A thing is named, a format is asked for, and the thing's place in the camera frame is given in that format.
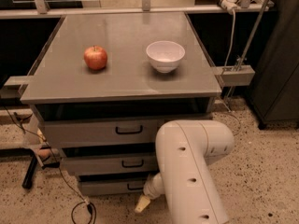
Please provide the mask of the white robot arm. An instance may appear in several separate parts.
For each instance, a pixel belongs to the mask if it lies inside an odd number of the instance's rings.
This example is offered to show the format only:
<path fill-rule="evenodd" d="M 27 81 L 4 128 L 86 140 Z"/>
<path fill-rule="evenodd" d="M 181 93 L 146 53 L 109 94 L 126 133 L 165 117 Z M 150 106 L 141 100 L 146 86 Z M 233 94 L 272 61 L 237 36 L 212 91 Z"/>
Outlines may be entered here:
<path fill-rule="evenodd" d="M 208 165 L 228 155 L 234 135 L 215 120 L 173 120 L 156 135 L 157 175 L 148 177 L 135 211 L 164 195 L 173 224 L 226 224 L 229 220 Z"/>

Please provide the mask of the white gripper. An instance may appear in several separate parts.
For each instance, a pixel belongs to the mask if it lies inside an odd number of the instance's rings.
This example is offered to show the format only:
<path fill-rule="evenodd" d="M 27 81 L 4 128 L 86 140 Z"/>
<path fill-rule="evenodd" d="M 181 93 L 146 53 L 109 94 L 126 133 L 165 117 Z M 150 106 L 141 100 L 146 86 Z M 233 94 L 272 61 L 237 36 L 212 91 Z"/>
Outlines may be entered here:
<path fill-rule="evenodd" d="M 135 206 L 136 213 L 143 212 L 150 204 L 150 200 L 154 200 L 158 198 L 158 192 L 154 186 L 154 182 L 152 179 L 146 181 L 143 188 L 143 194 L 144 195 L 141 195 L 139 197 L 138 202 Z"/>

